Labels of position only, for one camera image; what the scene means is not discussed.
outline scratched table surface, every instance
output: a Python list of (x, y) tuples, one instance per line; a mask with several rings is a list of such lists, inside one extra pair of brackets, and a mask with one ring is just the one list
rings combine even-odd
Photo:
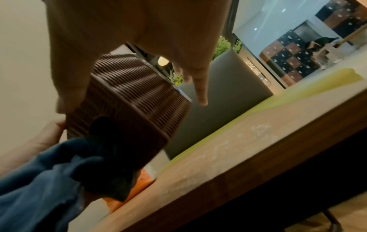
[(95, 232), (172, 231), (367, 127), (367, 80), (252, 114), (178, 161)]

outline brown woven box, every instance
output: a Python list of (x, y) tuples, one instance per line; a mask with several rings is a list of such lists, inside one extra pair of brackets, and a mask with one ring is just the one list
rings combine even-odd
[(94, 66), (85, 100), (67, 115), (67, 135), (86, 136), (92, 123), (106, 116), (135, 157), (135, 167), (142, 168), (169, 142), (190, 105), (137, 55), (103, 55)]

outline ceiling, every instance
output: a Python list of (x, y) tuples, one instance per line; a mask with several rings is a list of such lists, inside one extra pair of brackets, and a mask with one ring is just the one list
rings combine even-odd
[(314, 16), (328, 0), (239, 0), (233, 33), (256, 56)]

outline orange cloth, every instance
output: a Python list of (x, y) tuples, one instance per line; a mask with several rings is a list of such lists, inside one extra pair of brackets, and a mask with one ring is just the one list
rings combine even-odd
[(131, 192), (129, 196), (127, 197), (126, 201), (119, 202), (111, 198), (104, 198), (104, 200), (107, 202), (107, 206), (110, 209), (110, 212), (116, 211), (118, 208), (123, 206), (126, 202), (131, 200), (133, 197), (135, 197), (137, 194), (142, 192), (144, 189), (146, 189), (149, 185), (151, 185), (154, 182), (154, 179), (151, 178), (151, 176), (143, 169), (141, 170), (141, 174), (139, 176), (138, 181), (136, 182), (136, 185), (131, 189)]

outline round light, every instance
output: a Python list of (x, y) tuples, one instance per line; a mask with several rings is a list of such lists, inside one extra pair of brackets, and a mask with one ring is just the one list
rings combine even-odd
[(160, 66), (168, 65), (168, 63), (169, 63), (169, 60), (167, 60), (167, 59), (166, 59), (166, 58), (164, 58), (164, 57), (160, 57), (160, 58), (158, 59), (158, 64), (159, 64)]

